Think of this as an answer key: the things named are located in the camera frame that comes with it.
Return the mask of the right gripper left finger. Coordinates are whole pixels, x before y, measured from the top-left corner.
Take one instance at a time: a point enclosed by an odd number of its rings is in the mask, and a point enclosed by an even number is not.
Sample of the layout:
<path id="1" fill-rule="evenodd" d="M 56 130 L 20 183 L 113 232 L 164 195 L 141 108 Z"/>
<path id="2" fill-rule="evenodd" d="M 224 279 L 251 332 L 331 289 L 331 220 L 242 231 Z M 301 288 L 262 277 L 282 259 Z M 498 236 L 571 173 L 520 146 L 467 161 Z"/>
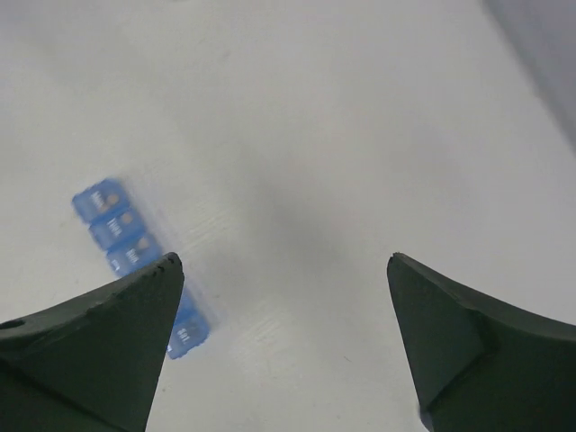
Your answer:
<path id="1" fill-rule="evenodd" d="M 168 253 L 1 325 L 3 431 L 143 431 L 184 287 Z"/>

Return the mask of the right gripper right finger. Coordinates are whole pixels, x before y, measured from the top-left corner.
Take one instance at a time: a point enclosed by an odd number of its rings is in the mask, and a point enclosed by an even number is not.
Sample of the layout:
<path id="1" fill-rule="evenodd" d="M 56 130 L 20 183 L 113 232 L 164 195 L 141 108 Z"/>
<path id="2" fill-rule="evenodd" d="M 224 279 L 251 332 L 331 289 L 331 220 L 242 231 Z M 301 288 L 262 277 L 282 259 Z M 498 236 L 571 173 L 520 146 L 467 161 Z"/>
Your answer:
<path id="1" fill-rule="evenodd" d="M 573 431 L 575 327 L 395 253 L 392 305 L 428 431 Z"/>

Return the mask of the blue weekly pill organizer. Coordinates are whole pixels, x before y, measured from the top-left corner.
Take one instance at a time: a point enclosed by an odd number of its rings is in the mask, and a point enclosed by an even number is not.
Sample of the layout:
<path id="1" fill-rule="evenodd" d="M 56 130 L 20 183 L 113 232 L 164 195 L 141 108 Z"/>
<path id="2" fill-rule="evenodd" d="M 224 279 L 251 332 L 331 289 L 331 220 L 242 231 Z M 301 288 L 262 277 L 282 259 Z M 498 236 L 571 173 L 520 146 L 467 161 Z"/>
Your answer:
<path id="1" fill-rule="evenodd" d="M 71 203 L 117 277 L 140 270 L 165 254 L 118 180 L 105 178 L 75 194 Z M 181 358 L 200 346 L 209 334 L 208 320 L 185 287 L 167 344 L 167 355 L 172 359 Z"/>

